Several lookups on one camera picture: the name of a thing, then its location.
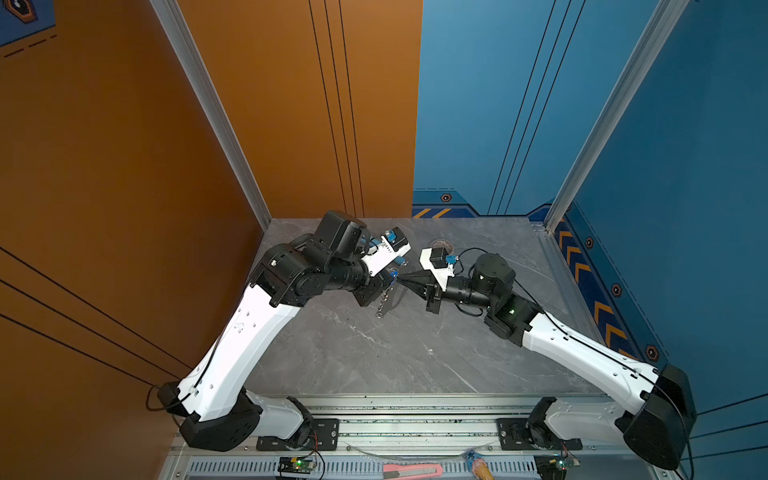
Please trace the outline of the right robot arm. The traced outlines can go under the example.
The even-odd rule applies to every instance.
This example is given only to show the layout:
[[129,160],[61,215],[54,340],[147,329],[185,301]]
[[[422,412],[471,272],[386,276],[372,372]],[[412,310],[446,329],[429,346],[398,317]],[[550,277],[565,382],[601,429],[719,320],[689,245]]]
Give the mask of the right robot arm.
[[421,270],[401,274],[398,281],[431,313],[445,302],[480,309],[496,336],[558,363],[606,396],[600,402],[542,398],[526,421],[533,446],[554,449],[597,440],[624,445],[660,469],[681,466],[697,419],[682,369],[636,360],[568,327],[534,299],[498,254],[480,255],[467,277],[455,274],[458,261],[442,249],[425,249]]

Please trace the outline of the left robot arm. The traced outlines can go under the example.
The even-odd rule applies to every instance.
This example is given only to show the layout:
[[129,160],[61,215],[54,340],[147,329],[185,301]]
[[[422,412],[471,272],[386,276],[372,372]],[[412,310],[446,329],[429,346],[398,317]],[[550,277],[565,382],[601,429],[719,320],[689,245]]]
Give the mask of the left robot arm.
[[227,452],[248,437],[276,438],[292,449],[313,440],[313,417],[296,398],[260,396],[245,387],[277,334],[307,303],[348,291],[366,307],[390,285],[387,267],[410,249],[399,228],[375,238],[366,224],[329,211],[316,230],[268,249],[203,359],[183,379],[158,387],[161,410],[181,418],[187,445]]

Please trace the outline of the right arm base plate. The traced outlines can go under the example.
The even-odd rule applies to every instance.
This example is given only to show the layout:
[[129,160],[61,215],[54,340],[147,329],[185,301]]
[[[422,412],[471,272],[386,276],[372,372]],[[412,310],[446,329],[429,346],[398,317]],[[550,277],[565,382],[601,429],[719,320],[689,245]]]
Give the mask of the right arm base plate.
[[496,420],[496,427],[504,451],[583,449],[580,439],[563,440],[543,422],[530,424],[523,418],[500,418]]

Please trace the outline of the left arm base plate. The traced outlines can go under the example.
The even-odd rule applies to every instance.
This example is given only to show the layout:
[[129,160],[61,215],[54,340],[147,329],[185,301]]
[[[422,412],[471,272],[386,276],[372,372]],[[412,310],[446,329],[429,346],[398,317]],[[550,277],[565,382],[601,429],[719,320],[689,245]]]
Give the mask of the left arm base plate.
[[288,440],[277,437],[258,437],[256,450],[261,452],[318,450],[321,453],[338,448],[340,420],[337,418],[315,418],[308,426]]

